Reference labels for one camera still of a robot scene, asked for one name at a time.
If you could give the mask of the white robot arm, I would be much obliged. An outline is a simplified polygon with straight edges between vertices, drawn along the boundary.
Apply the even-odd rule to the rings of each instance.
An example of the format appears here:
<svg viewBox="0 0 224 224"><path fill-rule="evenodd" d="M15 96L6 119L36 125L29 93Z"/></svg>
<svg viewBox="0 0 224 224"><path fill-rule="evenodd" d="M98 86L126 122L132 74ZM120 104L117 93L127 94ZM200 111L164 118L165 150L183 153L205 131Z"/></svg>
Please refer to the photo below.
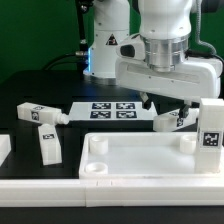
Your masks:
<svg viewBox="0 0 224 224"><path fill-rule="evenodd" d="M215 12L224 0L133 0L132 6L141 23L139 32L130 35L127 0L95 0L95 40L85 78L139 91L145 109L157 96L180 99L180 117L193 102L218 98L222 59L215 48L190 50L188 39L190 15Z"/></svg>

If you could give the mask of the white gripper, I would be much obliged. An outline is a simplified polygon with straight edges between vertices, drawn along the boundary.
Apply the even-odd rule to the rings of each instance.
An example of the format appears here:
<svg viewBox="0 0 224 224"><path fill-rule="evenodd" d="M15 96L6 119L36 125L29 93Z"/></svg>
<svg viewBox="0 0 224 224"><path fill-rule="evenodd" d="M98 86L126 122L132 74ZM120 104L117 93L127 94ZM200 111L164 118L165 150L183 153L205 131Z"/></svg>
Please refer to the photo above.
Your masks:
<svg viewBox="0 0 224 224"><path fill-rule="evenodd" d="M146 93L191 102L200 102L201 98L218 98L222 69L222 62L218 59L189 57L171 72L156 72L143 61L119 58L115 74L119 86L141 92L142 108L149 110L151 100ZM191 102L181 106L180 118L188 117Z"/></svg>

